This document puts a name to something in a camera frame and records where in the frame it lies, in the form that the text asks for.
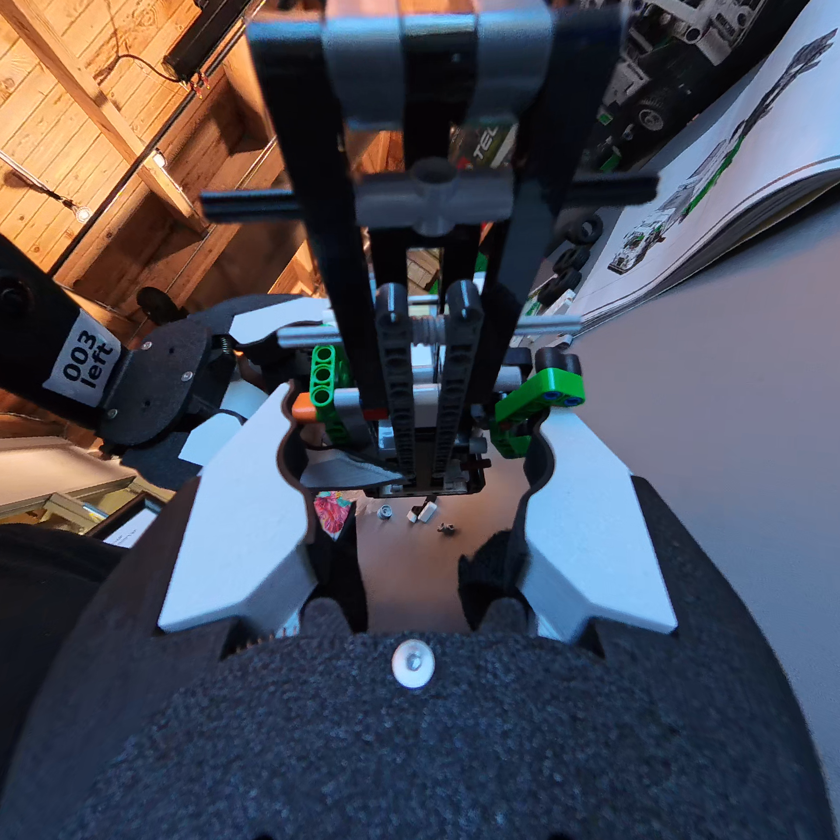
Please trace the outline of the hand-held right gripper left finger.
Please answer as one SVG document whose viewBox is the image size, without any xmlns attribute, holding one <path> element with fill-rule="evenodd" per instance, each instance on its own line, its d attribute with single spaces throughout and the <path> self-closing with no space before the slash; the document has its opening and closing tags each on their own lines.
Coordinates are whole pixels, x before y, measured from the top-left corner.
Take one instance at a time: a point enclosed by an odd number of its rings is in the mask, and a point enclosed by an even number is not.
<svg viewBox="0 0 840 840">
<path fill-rule="evenodd" d="M 352 631 L 365 631 L 365 593 L 356 544 L 355 504 L 332 539 L 300 487 L 302 467 L 279 457 L 290 434 L 279 386 L 204 466 L 158 627 L 180 632 L 226 617 L 254 635 L 280 635 L 311 598 L 341 606 Z"/>
</svg>

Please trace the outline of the pink patterned packet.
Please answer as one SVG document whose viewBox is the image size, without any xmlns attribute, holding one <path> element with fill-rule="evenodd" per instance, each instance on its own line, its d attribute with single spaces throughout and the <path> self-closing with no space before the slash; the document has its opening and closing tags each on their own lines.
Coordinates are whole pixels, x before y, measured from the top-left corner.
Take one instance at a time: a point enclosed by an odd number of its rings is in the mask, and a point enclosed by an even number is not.
<svg viewBox="0 0 840 840">
<path fill-rule="evenodd" d="M 356 497 L 349 491 L 320 491 L 314 508 L 322 530 L 333 541 L 355 543 Z"/>
</svg>

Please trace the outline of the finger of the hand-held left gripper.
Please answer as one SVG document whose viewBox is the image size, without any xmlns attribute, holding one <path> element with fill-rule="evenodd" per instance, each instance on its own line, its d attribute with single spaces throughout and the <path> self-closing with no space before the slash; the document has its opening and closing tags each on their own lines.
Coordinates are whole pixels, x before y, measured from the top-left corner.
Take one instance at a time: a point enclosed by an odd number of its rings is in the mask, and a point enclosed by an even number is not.
<svg viewBox="0 0 840 840">
<path fill-rule="evenodd" d="M 277 330 L 292 324 L 318 324 L 331 309 L 328 298 L 261 294 L 235 297 L 196 314 L 196 321 L 212 334 L 226 334 L 250 362 L 276 366 L 295 351 L 279 346 Z"/>
<path fill-rule="evenodd" d="M 218 413 L 192 430 L 172 432 L 153 445 L 127 450 L 123 465 L 152 485 L 180 489 L 209 464 L 266 399 L 265 392 L 245 380 L 232 381 Z"/>
</svg>

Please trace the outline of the black ceiling lamp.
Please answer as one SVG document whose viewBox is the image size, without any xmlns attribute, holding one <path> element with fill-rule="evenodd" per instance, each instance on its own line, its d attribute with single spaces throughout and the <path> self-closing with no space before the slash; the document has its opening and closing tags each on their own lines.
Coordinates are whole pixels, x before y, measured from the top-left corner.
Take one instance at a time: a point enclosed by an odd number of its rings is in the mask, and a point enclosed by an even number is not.
<svg viewBox="0 0 840 840">
<path fill-rule="evenodd" d="M 198 17 L 183 31 L 163 65 L 178 81 L 188 81 L 202 69 L 215 48 L 236 25 L 250 1 L 195 1 Z"/>
</svg>

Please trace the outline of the white green lego truck model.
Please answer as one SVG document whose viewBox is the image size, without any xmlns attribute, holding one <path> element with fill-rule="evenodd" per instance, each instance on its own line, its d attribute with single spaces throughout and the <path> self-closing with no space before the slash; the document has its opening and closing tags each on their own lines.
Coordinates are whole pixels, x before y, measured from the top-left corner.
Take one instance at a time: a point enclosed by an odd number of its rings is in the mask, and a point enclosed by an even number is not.
<svg viewBox="0 0 840 840">
<path fill-rule="evenodd" d="M 481 428 L 526 378 L 509 344 L 564 207 L 640 204 L 656 175 L 578 173 L 621 53 L 625 6 L 327 2 L 262 12 L 245 36 L 290 188 L 206 192 L 213 221 L 296 218 L 335 327 L 311 349 L 332 446 L 382 463 L 369 494 L 471 494 Z"/>
</svg>

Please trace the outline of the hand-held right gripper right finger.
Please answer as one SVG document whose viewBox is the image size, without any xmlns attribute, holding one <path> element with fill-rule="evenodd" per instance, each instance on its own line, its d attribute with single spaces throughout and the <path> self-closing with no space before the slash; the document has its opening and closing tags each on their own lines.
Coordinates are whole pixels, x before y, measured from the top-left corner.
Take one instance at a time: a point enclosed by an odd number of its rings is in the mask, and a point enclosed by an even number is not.
<svg viewBox="0 0 840 840">
<path fill-rule="evenodd" d="M 458 565 L 472 629 L 490 604 L 528 604 L 540 635 L 574 644 L 593 620 L 671 634 L 677 619 L 631 473 L 568 408 L 534 428 L 513 526 Z"/>
</svg>

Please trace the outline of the lego instruction booklet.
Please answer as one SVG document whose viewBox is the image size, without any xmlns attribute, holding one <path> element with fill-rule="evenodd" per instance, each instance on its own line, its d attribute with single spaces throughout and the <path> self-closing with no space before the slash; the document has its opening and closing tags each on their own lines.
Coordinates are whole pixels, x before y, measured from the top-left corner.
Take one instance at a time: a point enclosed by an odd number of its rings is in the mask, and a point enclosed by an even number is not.
<svg viewBox="0 0 840 840">
<path fill-rule="evenodd" d="M 570 306 L 584 331 L 687 280 L 838 183 L 839 2 L 808 3 L 740 97 L 630 206 Z"/>
</svg>

